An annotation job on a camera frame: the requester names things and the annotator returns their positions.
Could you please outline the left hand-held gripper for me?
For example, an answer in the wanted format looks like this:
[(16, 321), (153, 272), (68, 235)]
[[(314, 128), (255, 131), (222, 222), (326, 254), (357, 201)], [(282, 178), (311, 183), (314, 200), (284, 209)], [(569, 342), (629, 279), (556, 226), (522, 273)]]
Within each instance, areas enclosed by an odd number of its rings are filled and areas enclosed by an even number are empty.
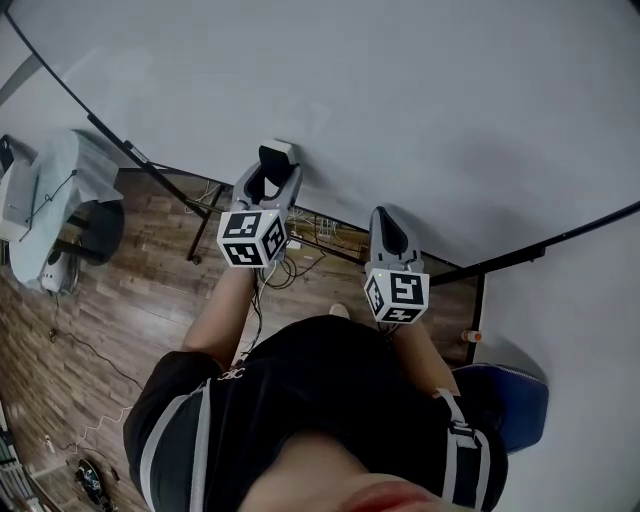
[(268, 203), (260, 162), (250, 167), (233, 187), (229, 210), (221, 214), (217, 243), (230, 267), (267, 268), (288, 241), (286, 219), (295, 205), (303, 178), (296, 165)]

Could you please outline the blue bag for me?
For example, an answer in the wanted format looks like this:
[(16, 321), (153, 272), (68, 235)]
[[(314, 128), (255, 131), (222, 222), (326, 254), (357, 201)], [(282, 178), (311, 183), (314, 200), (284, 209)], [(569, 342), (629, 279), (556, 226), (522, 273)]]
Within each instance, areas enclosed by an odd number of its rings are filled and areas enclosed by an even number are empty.
[(457, 368), (453, 376), (475, 416), (495, 428), (509, 455), (540, 441), (549, 400), (545, 382), (522, 370), (489, 363)]

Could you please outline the black and white object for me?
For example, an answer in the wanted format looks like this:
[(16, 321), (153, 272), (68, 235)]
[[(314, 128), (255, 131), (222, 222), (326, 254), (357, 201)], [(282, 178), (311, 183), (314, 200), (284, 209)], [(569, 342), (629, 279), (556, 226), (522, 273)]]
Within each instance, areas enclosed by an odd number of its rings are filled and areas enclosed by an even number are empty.
[(259, 161), (265, 178), (274, 186), (284, 185), (298, 165), (294, 147), (280, 140), (269, 140), (260, 145)]

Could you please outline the person's black shirt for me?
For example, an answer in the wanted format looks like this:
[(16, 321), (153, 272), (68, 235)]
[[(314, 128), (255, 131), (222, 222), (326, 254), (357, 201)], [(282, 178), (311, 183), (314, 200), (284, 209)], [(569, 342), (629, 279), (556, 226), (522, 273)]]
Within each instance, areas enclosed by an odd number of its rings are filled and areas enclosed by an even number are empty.
[(287, 440), (328, 435), (372, 473), (401, 477), (491, 512), (504, 443), (461, 398), (404, 374), (376, 330), (333, 316), (293, 323), (222, 372), (200, 352), (154, 368), (124, 427), (130, 476), (153, 512), (238, 512)]

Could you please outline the white floor appliance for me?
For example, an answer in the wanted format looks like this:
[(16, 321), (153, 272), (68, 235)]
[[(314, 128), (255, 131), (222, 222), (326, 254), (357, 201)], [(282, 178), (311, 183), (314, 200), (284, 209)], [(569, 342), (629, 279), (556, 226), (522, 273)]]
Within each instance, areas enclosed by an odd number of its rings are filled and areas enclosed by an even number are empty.
[(40, 277), (41, 286), (54, 294), (71, 294), (78, 280), (78, 259), (66, 252), (50, 253)]

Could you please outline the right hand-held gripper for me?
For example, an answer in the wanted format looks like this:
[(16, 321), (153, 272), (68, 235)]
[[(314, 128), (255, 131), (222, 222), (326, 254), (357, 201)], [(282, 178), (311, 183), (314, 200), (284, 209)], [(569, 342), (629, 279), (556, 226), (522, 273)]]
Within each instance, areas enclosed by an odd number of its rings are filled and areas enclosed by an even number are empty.
[(429, 278), (417, 237), (397, 208), (378, 206), (369, 226), (364, 293), (380, 324), (414, 324), (429, 305)]

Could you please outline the white storage rack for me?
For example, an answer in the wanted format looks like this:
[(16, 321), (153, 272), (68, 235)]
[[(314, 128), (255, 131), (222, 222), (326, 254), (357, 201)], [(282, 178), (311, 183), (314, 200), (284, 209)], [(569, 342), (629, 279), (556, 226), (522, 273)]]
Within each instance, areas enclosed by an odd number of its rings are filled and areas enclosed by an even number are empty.
[(62, 468), (54, 465), (31, 471), (20, 460), (8, 414), (0, 400), (0, 504), (5, 512), (64, 512), (44, 489), (39, 478)]

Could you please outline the table with pale cloth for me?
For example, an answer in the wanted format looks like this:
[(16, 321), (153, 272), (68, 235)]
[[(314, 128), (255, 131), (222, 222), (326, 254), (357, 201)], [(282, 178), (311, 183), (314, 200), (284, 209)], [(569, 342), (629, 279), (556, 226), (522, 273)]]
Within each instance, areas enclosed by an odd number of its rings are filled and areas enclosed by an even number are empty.
[(121, 200), (118, 166), (77, 131), (56, 131), (31, 167), (38, 173), (29, 231), (9, 244), (15, 278), (40, 291), (40, 277), (65, 221), (86, 203)]

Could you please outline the person's left forearm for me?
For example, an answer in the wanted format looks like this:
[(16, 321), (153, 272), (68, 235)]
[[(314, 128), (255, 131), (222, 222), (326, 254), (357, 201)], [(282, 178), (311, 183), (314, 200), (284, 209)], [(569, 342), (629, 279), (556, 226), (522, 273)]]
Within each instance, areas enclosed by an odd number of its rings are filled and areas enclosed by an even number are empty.
[(225, 270), (207, 304), (188, 329), (182, 349), (204, 353), (222, 372), (228, 371), (246, 324), (255, 284), (252, 269)]

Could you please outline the person's right forearm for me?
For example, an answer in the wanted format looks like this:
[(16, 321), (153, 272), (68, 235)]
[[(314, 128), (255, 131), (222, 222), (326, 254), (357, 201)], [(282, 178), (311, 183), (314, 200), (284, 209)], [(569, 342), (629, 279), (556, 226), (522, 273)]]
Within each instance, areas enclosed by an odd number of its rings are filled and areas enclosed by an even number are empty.
[(401, 325), (392, 344), (404, 371), (420, 391), (437, 396), (440, 389), (446, 389), (453, 396), (460, 395), (452, 371), (421, 322)]

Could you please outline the black framed whiteboard on stand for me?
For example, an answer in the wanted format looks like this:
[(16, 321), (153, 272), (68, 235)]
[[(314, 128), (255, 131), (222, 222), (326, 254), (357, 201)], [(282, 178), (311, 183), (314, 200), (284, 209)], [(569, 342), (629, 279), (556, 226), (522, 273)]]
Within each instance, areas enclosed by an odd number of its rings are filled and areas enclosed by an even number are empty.
[(143, 156), (234, 182), (294, 144), (309, 209), (401, 209), (485, 275), (486, 351), (640, 364), (640, 0), (0, 0)]

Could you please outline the white marker pen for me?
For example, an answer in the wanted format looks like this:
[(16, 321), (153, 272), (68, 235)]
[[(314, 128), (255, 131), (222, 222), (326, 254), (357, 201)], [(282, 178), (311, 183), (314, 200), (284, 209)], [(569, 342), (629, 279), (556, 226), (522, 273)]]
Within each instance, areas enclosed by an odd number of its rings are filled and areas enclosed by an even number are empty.
[(129, 140), (125, 140), (123, 142), (124, 148), (126, 149), (129, 158), (133, 160), (136, 164), (141, 166), (146, 166), (149, 163), (149, 160), (146, 156)]

